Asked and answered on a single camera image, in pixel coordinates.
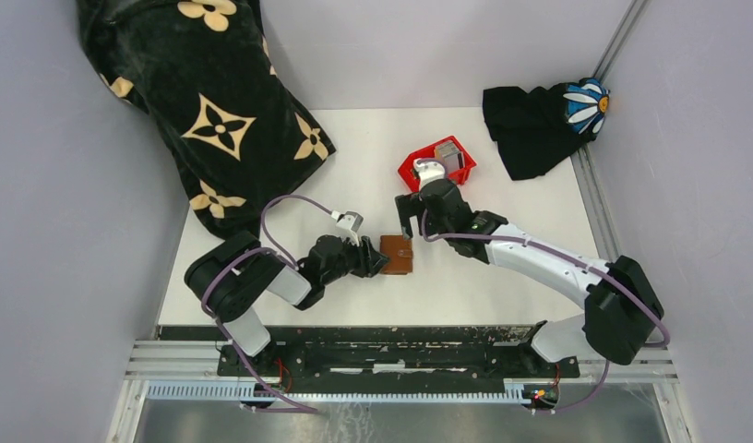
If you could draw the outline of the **red plastic bin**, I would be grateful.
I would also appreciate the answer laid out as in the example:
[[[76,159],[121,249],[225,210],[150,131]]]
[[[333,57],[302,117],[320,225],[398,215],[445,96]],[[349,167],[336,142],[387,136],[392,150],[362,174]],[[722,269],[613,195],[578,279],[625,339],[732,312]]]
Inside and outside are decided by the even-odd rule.
[[[463,185],[476,165],[458,139],[448,136],[409,153],[397,174],[412,192],[418,192],[439,178],[448,178],[456,185]]]

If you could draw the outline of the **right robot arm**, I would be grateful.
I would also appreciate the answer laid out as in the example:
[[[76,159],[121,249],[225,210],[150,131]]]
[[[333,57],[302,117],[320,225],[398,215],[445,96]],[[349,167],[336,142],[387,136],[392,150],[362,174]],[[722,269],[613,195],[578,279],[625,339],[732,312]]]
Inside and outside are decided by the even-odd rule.
[[[414,236],[415,218],[424,240],[443,240],[463,257],[516,271],[581,308],[579,315],[544,320],[532,328],[518,352],[520,369],[531,377],[544,375],[567,357],[589,354],[630,365],[641,349],[653,345],[655,331],[669,338],[663,306],[631,257],[607,261],[555,247],[501,215],[472,210],[446,178],[397,196],[395,204],[405,237]]]

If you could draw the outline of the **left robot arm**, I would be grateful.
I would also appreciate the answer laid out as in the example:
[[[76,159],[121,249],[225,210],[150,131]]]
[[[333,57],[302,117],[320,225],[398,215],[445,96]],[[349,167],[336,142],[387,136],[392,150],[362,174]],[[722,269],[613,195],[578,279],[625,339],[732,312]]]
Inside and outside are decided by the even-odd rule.
[[[194,261],[185,271],[184,283],[204,313],[222,325],[227,339],[240,347],[241,364],[261,376],[276,361],[270,333],[254,308],[261,296],[273,294],[306,310],[321,300],[329,284],[350,275],[372,278],[389,262],[366,236],[353,241],[328,234],[318,237],[307,256],[293,267],[244,232]]]

